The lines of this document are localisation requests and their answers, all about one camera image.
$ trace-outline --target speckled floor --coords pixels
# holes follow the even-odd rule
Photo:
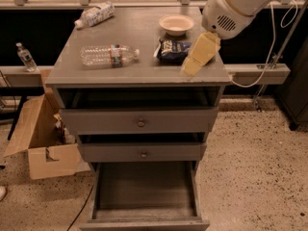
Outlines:
[[[275,101],[223,99],[196,174],[208,231],[308,230],[308,127],[289,130]],[[10,124],[0,125],[0,230],[67,230],[93,184],[89,172],[31,180],[26,154],[3,158]],[[87,204],[70,230],[88,218]]]

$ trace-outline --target white shoe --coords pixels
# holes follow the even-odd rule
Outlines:
[[[0,186],[0,201],[6,196],[7,188],[4,186]]]

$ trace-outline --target gray countertop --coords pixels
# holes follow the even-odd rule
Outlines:
[[[184,14],[194,20],[194,26],[183,37],[171,38],[159,25],[167,14]],[[153,57],[159,39],[194,40],[204,32],[198,7],[116,8],[115,16],[82,30],[74,29],[54,69],[47,86],[92,85],[228,85],[230,79],[217,54],[196,76],[181,77],[179,64],[164,64]],[[83,46],[123,44],[140,49],[136,63],[121,68],[85,69],[80,58]]]

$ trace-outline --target black wheel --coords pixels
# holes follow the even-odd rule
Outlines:
[[[298,126],[299,126],[299,125],[296,124],[295,122],[291,122],[289,128],[290,128],[291,131],[295,131],[295,130],[297,129]]]

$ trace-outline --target water bottle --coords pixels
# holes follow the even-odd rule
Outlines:
[[[35,71],[38,67],[36,62],[33,60],[30,51],[26,49],[20,42],[18,42],[16,46],[18,47],[17,55],[20,58],[20,60],[25,64],[26,71],[28,72]]]
[[[139,49],[120,44],[84,46],[81,49],[83,65],[95,68],[122,67],[137,60],[139,54]]]
[[[92,27],[115,14],[115,6],[111,2],[101,3],[81,14],[75,21],[77,29]]]

